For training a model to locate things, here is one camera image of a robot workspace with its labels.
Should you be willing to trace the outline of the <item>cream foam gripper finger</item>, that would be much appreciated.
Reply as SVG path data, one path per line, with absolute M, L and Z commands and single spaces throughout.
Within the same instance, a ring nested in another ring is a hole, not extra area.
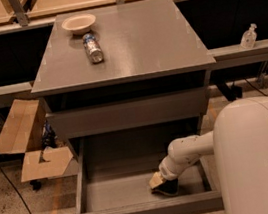
M 149 186 L 152 189 L 163 185 L 166 182 L 166 179 L 162 176 L 160 172 L 155 172 L 154 175 L 149 180 Z

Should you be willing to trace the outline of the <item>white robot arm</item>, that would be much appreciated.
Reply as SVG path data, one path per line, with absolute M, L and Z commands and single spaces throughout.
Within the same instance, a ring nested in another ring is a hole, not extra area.
M 268 97 L 235 100 L 201 136 L 173 140 L 149 186 L 169 184 L 201 157 L 215 155 L 225 214 L 268 214 Z

